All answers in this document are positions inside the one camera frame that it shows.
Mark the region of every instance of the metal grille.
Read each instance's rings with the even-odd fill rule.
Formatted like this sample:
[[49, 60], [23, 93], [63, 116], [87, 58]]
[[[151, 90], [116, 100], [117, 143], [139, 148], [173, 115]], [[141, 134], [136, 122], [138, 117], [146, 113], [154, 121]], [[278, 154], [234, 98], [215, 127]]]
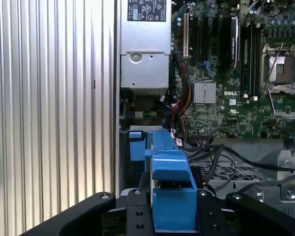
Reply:
[[0, 235], [113, 191], [114, 0], [0, 0]]
[[[201, 171], [203, 174], [206, 174], [210, 169], [210, 166], [201, 166]], [[236, 180], [263, 180], [262, 175], [259, 172], [259, 168], [254, 167], [237, 167], [236, 175], [233, 178], [233, 181]], [[217, 167], [216, 171], [213, 174], [211, 181], [214, 180], [228, 180], [229, 177], [232, 175], [234, 169], [232, 167]]]

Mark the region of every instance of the cpu socket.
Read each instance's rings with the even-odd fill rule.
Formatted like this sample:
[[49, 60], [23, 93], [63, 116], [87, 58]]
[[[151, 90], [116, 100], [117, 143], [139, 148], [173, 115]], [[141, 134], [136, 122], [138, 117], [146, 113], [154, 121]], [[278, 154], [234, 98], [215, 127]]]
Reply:
[[271, 48], [265, 44], [261, 59], [261, 82], [264, 94], [269, 94], [274, 115], [295, 119], [295, 112], [276, 109], [273, 95], [281, 92], [295, 96], [295, 44], [291, 48]]
[[295, 44], [281, 49], [265, 44], [261, 65], [261, 80], [265, 87], [295, 84]]

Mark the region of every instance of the black cable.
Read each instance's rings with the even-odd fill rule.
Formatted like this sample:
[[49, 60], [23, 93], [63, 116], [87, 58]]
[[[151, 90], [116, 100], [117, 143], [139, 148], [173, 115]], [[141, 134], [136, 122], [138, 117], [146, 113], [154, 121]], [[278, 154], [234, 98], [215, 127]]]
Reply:
[[216, 133], [216, 132], [218, 132], [218, 131], [221, 131], [221, 130], [228, 130], [228, 131], [230, 131], [230, 132], [232, 131], [230, 128], [228, 128], [228, 127], [224, 127], [224, 126], [221, 126], [221, 127], [216, 128], [216, 129], [213, 129], [213, 130], [211, 131], [211, 133], [209, 134], [209, 136], [208, 136], [207, 144], [209, 144], [211, 138], [213, 137], [213, 134]]
[[207, 183], [204, 187], [207, 188], [209, 191], [211, 191], [216, 196], [216, 191], [214, 190], [214, 188], [211, 185], [209, 185]]
[[235, 155], [236, 157], [238, 157], [243, 162], [245, 162], [245, 163], [247, 163], [247, 164], [249, 164], [251, 166], [254, 166], [254, 167], [259, 167], [259, 168], [266, 169], [266, 170], [271, 170], [271, 171], [295, 171], [295, 169], [292, 169], [292, 168], [271, 166], [271, 165], [262, 164], [262, 163], [259, 163], [259, 162], [250, 161], [247, 158], [240, 155], [235, 150], [231, 149], [230, 147], [225, 147], [225, 151]]
[[[216, 152], [216, 150], [220, 146], [221, 145], [213, 144], [213, 145], [208, 145], [208, 146], [204, 146], [204, 147], [192, 147], [192, 148], [185, 148], [184, 147], [184, 150], [190, 151], [190, 152], [192, 152], [191, 150], [195, 151], [195, 153], [193, 153], [192, 155], [190, 155], [188, 157], [189, 164], [191, 164], [195, 161], [203, 160], [203, 159], [210, 157], [211, 155], [213, 155]], [[205, 152], [205, 151], [208, 151], [208, 152], [199, 156], [199, 153]]]
[[215, 172], [215, 169], [216, 169], [216, 166], [217, 166], [217, 163], [218, 163], [218, 160], [222, 154], [222, 152], [224, 151], [225, 149], [225, 146], [223, 144], [220, 145], [220, 147], [218, 148], [214, 158], [213, 158], [213, 162], [212, 162], [212, 165], [210, 167], [210, 170], [208, 171], [208, 173], [203, 177], [203, 180], [205, 183], [208, 183], [210, 181], [210, 179], [212, 178], [213, 176], [213, 173]]
[[225, 158], [227, 158], [227, 159], [229, 159], [231, 161], [231, 163], [233, 164], [234, 170], [233, 170], [232, 175], [229, 177], [229, 179], [225, 183], [223, 183], [221, 186], [218, 186], [215, 189], [216, 192], [219, 191], [219, 190], [221, 190], [222, 188], [225, 188], [232, 181], [232, 179], [236, 175], [236, 170], [237, 170], [236, 163], [235, 163], [235, 161], [232, 158], [230, 158], [229, 156], [223, 155], [223, 154], [221, 156], [223, 156], [223, 157], [225, 157]]
[[246, 192], [249, 188], [251, 188], [252, 186], [259, 186], [259, 187], [265, 187], [265, 186], [277, 186], [277, 185], [282, 185], [284, 183], [287, 183], [289, 181], [295, 180], [295, 175], [289, 176], [287, 178], [284, 178], [283, 180], [274, 180], [274, 181], [260, 181], [260, 182], [255, 182], [255, 183], [251, 183], [245, 187], [243, 187], [242, 189], [240, 189], [238, 192], [239, 193], [244, 193]]
[[286, 11], [288, 10], [288, 8], [289, 8], [292, 4], [293, 4], [293, 3], [290, 3], [289, 5], [287, 5], [286, 8], [285, 8], [283, 11], [280, 11], [280, 12], [277, 13], [276, 15], [270, 16], [270, 15], [268, 15], [268, 14], [265, 12], [265, 8], [264, 8], [265, 3], [263, 2], [263, 3], [261, 4], [261, 11], [262, 11], [262, 13], [263, 13], [265, 16], [268, 16], [268, 17], [270, 17], [270, 18], [273, 18], [273, 17], [277, 17], [277, 16], [283, 14], [284, 12], [286, 12]]
[[289, 130], [287, 130], [287, 129], [276, 128], [276, 129], [274, 129], [274, 130], [268, 135], [268, 137], [271, 137], [272, 134], [275, 133], [275, 132], [277, 132], [277, 131], [284, 131], [284, 132], [288, 133], [288, 134], [290, 135], [291, 139], [292, 139], [292, 142], [293, 142], [293, 148], [295, 149], [295, 137], [294, 137], [294, 135], [293, 135]]

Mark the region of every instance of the ram slot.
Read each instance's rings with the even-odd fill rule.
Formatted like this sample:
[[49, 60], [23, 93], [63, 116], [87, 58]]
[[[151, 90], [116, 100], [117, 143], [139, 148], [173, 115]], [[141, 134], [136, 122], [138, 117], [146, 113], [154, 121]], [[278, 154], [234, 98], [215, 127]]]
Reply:
[[248, 43], [249, 39], [249, 29], [242, 27], [240, 35], [240, 96], [247, 98], [250, 91], [247, 91], [247, 76], [246, 68], [248, 64]]
[[183, 15], [183, 58], [189, 57], [189, 13]]
[[251, 24], [250, 88], [252, 96], [260, 95], [261, 29]]
[[209, 43], [209, 33], [208, 33], [208, 17], [203, 17], [202, 22], [202, 37], [201, 37], [201, 55], [202, 61], [207, 61], [208, 56], [208, 43]]
[[192, 47], [191, 54], [194, 62], [199, 62], [199, 37], [200, 37], [200, 30], [199, 30], [199, 19], [194, 17], [192, 21], [192, 35], [190, 37], [190, 46]]

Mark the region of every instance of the dell logo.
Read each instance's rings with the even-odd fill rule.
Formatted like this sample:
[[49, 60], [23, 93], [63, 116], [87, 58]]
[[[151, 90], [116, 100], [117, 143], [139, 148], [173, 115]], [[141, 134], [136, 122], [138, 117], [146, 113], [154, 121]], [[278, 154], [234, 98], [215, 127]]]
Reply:
[[237, 96], [237, 92], [224, 91], [224, 96]]

